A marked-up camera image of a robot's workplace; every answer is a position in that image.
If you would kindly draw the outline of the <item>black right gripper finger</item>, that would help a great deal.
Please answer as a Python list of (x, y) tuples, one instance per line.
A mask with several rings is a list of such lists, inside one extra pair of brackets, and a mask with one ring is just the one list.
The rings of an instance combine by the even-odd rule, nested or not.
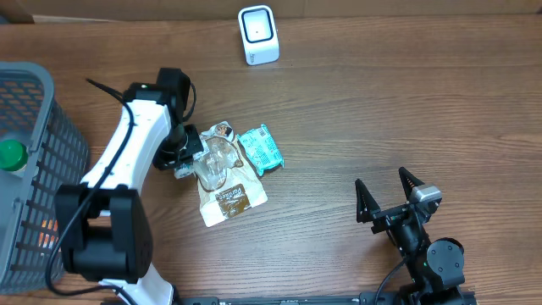
[(357, 194), (357, 223), (372, 222), (375, 219), (375, 214), (380, 212), (380, 207), (360, 179), (355, 181), (355, 187)]
[(413, 188), (423, 185), (423, 182), (404, 167), (400, 167), (399, 176), (407, 201), (409, 201)]

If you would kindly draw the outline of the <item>brown white snack bag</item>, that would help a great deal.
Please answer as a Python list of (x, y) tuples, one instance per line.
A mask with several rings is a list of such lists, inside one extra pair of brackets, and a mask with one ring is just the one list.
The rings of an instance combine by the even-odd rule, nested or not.
[(264, 204), (268, 196), (255, 170), (242, 154), (236, 134), (226, 121), (200, 134), (203, 150), (196, 154), (200, 214), (212, 227), (250, 208)]

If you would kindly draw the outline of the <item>teal tissue pack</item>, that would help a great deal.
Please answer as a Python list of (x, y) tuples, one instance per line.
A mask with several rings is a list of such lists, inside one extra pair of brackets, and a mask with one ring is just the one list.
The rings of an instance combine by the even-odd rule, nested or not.
[(265, 124), (238, 135), (238, 141), (259, 176), (268, 169), (285, 166), (285, 160)]

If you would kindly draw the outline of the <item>green lid jar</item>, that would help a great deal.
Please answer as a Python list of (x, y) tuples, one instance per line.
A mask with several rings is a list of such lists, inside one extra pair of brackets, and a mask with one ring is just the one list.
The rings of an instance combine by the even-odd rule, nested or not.
[(18, 171), (26, 166), (27, 161), (28, 152), (24, 144), (13, 139), (1, 142), (0, 167), (2, 170)]

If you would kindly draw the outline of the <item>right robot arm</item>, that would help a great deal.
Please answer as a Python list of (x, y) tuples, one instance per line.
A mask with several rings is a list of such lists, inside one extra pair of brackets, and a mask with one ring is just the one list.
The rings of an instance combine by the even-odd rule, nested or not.
[[(474, 294), (464, 294), (464, 247), (453, 238), (431, 241), (423, 225), (436, 213), (441, 190), (398, 169), (406, 201), (383, 210), (360, 180), (355, 181), (357, 222), (371, 223), (374, 234), (386, 233), (401, 255), (401, 261), (385, 276), (372, 296), (374, 304), (473, 304)], [(384, 288), (405, 267), (412, 282), (399, 291), (384, 295)]]

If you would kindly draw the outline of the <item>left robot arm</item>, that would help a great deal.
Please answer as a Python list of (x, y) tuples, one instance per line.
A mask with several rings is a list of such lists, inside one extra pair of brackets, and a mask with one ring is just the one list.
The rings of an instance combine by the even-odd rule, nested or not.
[(191, 164), (204, 146), (188, 124), (196, 88), (181, 69), (161, 68), (153, 83), (132, 83), (124, 92), (96, 83), (122, 105), (119, 124), (102, 156), (77, 185), (63, 184), (53, 203), (59, 238), (47, 262), (47, 288), (58, 258), (64, 269), (111, 290), (126, 304), (176, 304), (179, 294), (152, 265), (153, 239), (141, 190), (151, 167)]

